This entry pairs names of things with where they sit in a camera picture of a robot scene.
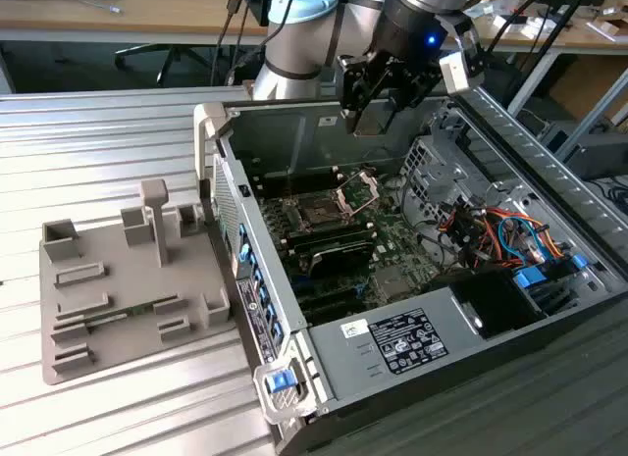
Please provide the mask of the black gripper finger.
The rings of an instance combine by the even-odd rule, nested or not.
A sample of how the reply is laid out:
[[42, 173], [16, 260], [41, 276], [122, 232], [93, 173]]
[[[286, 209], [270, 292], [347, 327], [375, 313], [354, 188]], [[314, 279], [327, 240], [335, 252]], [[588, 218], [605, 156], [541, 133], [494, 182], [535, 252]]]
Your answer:
[[415, 108], [436, 86], [436, 65], [413, 73], [409, 70], [395, 71], [388, 92], [387, 106], [391, 110], [385, 128], [392, 125], [395, 116], [406, 107]]
[[389, 53], [338, 56], [338, 101], [347, 131], [356, 131], [369, 103], [389, 82]]

